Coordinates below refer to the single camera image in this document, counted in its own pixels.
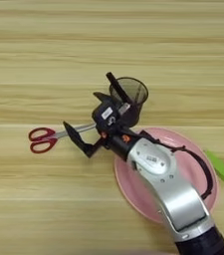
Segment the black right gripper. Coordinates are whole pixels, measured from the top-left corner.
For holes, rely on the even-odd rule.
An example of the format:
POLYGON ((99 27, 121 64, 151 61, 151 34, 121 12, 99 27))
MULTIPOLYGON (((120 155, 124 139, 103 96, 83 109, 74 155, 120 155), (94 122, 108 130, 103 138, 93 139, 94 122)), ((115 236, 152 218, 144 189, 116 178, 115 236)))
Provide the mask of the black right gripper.
POLYGON ((112 150, 122 160, 127 160, 129 152, 140 140, 131 128, 139 121, 141 105, 124 104, 121 107, 124 113, 120 114, 119 109, 112 104, 111 96, 101 92, 94 92, 94 96, 103 102, 97 107, 97 130, 102 137, 95 144, 86 143, 80 133, 95 128, 95 125, 72 127, 63 122, 68 136, 87 157, 92 157, 105 142, 105 148, 112 150))

